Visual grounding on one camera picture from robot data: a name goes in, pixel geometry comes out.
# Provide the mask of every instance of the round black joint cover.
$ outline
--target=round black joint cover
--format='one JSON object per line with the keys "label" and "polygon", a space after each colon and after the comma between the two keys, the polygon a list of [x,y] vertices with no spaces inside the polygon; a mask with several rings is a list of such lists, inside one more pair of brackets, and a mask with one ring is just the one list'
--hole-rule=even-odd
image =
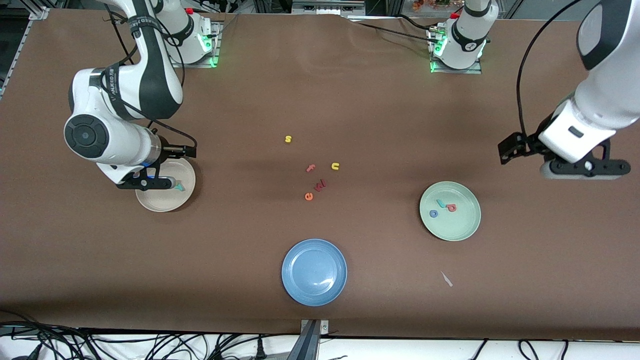
{"label": "round black joint cover", "polygon": [[109,143],[109,134],[104,123],[97,117],[76,115],[65,126],[65,140],[80,156],[94,159],[102,156]]}

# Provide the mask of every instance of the white floor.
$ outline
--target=white floor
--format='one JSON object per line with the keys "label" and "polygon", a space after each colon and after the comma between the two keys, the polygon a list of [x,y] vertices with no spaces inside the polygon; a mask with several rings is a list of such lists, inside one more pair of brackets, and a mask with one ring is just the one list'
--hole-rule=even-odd
{"label": "white floor", "polygon": [[[209,350],[213,349],[217,335],[207,335],[206,342]],[[251,338],[254,335],[247,335],[239,338]],[[129,340],[153,338],[150,335],[139,336],[97,336],[97,338],[106,338],[111,340]],[[264,339],[264,350],[267,355],[287,353],[295,343],[296,336],[277,336]],[[481,344],[479,340],[322,340],[320,344],[318,360],[331,360],[339,357],[347,356],[345,360],[469,360],[473,357],[476,349]],[[37,341],[30,340],[11,340],[5,336],[0,338],[0,359],[13,359],[18,356],[26,356],[36,347]],[[126,343],[112,344],[100,343],[100,346],[112,356],[123,360],[142,360],[153,347],[154,342],[144,343]],[[531,344],[538,353],[540,360],[559,360],[564,346],[561,341],[532,341]],[[164,355],[173,350],[178,345],[178,341],[167,345],[154,356],[154,359],[161,359]],[[206,349],[205,340],[202,337],[189,342],[194,349],[197,358],[204,357]],[[247,342],[239,345],[223,356],[236,356],[241,359],[249,359],[255,356],[256,341]],[[68,350],[64,346],[58,347],[60,352],[67,356]],[[525,346],[525,353],[531,359],[535,360],[532,354]],[[40,353],[40,360],[54,360],[53,353],[44,349]],[[169,359],[189,360],[187,352],[178,352],[171,355]],[[478,360],[490,359],[523,359],[518,351],[517,341],[489,341],[482,350]],[[613,342],[587,342],[572,341],[565,356],[565,360],[639,360],[640,359],[640,343],[613,343]]]}

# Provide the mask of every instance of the blue plate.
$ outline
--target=blue plate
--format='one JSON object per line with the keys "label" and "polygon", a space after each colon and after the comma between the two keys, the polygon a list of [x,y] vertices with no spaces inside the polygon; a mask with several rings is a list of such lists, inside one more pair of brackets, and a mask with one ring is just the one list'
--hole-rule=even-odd
{"label": "blue plate", "polygon": [[347,262],[334,244],[307,239],[292,247],[284,258],[282,283],[300,304],[327,305],[347,283]]}

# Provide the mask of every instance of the brown table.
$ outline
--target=brown table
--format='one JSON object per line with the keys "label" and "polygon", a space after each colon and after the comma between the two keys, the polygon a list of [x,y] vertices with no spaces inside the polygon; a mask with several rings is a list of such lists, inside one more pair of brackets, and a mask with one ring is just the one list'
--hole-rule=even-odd
{"label": "brown table", "polygon": [[[35,23],[0,101],[0,306],[85,327],[296,332],[327,318],[344,335],[638,339],[640,126],[614,137],[612,156],[633,167],[617,181],[544,180],[540,157],[499,163],[540,22],[498,21],[483,74],[457,76],[430,73],[420,40],[337,16],[242,15],[220,66],[188,70],[170,121],[200,142],[195,196],[152,213],[63,140],[75,72],[122,57],[103,16],[53,10]],[[586,75],[576,29],[553,24],[530,56],[531,131]],[[444,180],[482,207],[459,243],[431,235],[417,210]],[[327,306],[282,287],[284,255],[306,238],[348,262]]]}

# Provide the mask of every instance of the light green round plate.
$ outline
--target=light green round plate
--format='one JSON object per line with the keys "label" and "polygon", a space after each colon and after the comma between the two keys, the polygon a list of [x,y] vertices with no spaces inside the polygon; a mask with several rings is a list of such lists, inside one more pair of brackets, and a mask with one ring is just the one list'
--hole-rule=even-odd
{"label": "light green round plate", "polygon": [[480,204],[474,193],[463,185],[442,181],[429,186],[422,194],[420,217],[435,236],[460,241],[473,235],[480,226]]}

